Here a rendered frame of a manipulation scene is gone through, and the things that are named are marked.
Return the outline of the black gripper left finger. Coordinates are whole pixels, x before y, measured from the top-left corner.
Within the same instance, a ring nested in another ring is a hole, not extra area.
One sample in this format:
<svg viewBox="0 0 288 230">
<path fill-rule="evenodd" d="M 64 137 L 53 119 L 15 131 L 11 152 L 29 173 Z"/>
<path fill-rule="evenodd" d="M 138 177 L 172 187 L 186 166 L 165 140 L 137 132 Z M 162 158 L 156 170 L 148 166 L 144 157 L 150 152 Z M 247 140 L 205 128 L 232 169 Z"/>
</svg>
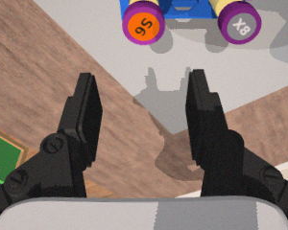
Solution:
<svg viewBox="0 0 288 230">
<path fill-rule="evenodd" d="M 66 99 L 57 133 L 46 136 L 39 152 L 0 184 L 0 215 L 25 199 L 87 197 L 83 171 L 95 162 L 102 115 L 95 76 L 81 73 L 74 95 Z"/>
</svg>

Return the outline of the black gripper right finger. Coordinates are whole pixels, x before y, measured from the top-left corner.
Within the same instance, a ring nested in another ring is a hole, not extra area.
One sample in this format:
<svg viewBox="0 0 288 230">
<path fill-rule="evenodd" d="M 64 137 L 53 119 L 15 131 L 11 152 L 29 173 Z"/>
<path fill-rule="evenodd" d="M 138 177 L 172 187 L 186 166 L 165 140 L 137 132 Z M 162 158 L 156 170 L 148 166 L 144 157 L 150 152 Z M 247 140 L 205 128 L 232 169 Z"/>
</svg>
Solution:
<svg viewBox="0 0 288 230">
<path fill-rule="evenodd" d="M 192 160 L 204 170 L 200 196 L 261 198 L 288 219 L 288 180 L 228 129 L 219 94 L 209 91 L 204 69 L 189 72 L 185 113 Z"/>
</svg>

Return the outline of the grey flat mat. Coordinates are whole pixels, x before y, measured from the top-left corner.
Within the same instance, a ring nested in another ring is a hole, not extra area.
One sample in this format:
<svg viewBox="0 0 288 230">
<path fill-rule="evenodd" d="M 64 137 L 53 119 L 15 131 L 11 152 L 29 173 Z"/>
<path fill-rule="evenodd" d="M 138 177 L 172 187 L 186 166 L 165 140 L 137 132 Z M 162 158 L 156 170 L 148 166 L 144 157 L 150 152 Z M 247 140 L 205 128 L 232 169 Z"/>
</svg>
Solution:
<svg viewBox="0 0 288 230">
<path fill-rule="evenodd" d="M 188 129 L 188 74 L 204 69 L 224 113 L 288 86 L 288 0 L 246 0 L 262 21 L 257 37 L 227 42 L 216 18 L 165 19 L 150 45 L 129 41 L 120 0 L 33 0 L 172 134 Z"/>
</svg>

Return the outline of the blue sample rack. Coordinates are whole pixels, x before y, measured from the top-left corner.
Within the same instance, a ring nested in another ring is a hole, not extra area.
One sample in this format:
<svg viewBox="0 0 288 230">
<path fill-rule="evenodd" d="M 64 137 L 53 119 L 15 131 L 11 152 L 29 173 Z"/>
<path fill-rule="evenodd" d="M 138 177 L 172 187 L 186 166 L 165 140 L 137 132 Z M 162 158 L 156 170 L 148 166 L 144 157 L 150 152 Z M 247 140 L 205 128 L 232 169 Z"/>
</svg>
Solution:
<svg viewBox="0 0 288 230">
<path fill-rule="evenodd" d="M 120 0 L 121 17 L 129 0 Z M 195 5 L 196 4 L 196 5 Z M 164 19 L 170 18 L 216 18 L 208 0 L 159 0 Z M 174 7 L 192 7 L 189 11 L 177 11 Z"/>
</svg>

